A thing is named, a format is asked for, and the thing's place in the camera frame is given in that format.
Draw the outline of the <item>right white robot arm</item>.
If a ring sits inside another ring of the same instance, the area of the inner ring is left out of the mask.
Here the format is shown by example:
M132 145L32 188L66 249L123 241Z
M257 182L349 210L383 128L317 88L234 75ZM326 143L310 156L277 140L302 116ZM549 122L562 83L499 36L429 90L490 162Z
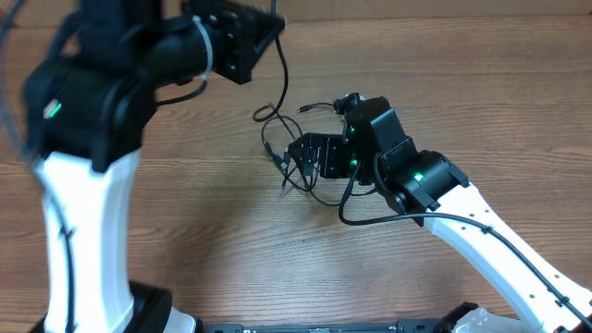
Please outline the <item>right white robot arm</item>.
M515 312L494 315L465 302L442 317L437 332L588 332L591 292L554 268L490 207L469 177L436 151L418 151L384 97L351 94L335 104L340 134L305 133L288 154L304 178L346 179L345 209L354 183L372 185L393 215L428 229L464 257Z

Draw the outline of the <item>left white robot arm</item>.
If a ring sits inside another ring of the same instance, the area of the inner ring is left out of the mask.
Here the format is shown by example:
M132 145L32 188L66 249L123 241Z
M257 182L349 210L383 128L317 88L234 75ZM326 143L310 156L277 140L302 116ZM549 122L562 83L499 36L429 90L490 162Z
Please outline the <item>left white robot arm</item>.
M200 332L169 290L128 277L130 195L156 91L210 73L249 82L284 30L274 11L186 1L84 0L26 79L27 132L6 134L43 191L50 295L38 332Z

